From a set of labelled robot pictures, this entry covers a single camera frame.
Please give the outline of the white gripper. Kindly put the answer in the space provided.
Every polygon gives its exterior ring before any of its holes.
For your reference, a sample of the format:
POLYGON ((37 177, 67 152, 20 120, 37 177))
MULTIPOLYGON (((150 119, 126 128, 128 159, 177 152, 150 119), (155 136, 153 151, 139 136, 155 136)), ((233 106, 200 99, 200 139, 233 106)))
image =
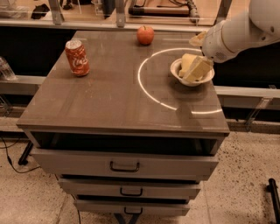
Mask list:
POLYGON ((222 33, 224 24, 225 21, 221 21, 207 32, 202 31, 189 40, 192 46, 201 46, 201 51, 206 57, 201 57, 195 68, 183 77, 184 81, 189 83, 199 81, 213 68, 213 62, 223 63, 236 56, 236 53, 230 51, 224 43, 222 33))

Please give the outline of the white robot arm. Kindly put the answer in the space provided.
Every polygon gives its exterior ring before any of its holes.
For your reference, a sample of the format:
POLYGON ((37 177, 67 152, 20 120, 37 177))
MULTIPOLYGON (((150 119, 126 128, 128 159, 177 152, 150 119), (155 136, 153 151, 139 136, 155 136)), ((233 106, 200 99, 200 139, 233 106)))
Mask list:
POLYGON ((234 0, 221 0, 213 26, 190 41, 214 61, 218 86, 280 84, 280 0, 242 0, 248 5, 230 17, 234 0))

